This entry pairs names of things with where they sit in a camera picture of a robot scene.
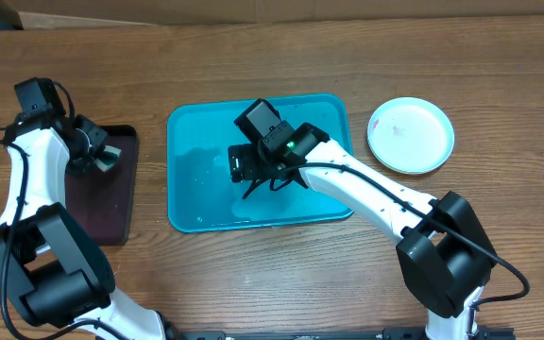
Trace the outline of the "green white sponge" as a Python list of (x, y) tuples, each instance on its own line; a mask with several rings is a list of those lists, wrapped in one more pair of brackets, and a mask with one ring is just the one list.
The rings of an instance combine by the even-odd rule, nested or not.
[(94, 158), (96, 167), (104, 173), (110, 171), (118, 162), (121, 153), (121, 149), (112, 145), (105, 145), (103, 150)]

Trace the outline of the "light blue plate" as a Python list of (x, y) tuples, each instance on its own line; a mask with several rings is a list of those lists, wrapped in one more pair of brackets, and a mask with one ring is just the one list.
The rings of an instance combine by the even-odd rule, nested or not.
[(434, 171), (455, 146), (451, 120), (435, 104), (399, 97), (372, 113), (366, 138), (375, 158), (387, 168), (408, 175)]

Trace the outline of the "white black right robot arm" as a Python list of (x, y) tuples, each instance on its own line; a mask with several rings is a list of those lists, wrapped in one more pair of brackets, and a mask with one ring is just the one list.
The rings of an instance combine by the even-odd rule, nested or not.
[(229, 148), (232, 181), (296, 182), (361, 215), (394, 245), (405, 285), (427, 309), (429, 339), (473, 339), (477, 302), (496, 253), (471, 205), (409, 189), (352, 157), (328, 133), (304, 123), (239, 123), (247, 144)]

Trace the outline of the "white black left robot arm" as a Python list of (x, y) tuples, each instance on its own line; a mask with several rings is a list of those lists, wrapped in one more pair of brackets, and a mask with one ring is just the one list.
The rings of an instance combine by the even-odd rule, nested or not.
[(0, 140), (11, 160), (6, 208), (0, 216), (0, 311), (9, 333), (23, 334), (9, 311), (29, 325), (73, 330), (99, 339), (180, 339), (161, 313), (148, 310), (117, 288), (98, 244), (66, 209), (65, 177), (74, 162), (98, 152), (85, 120), (63, 113), (22, 112)]

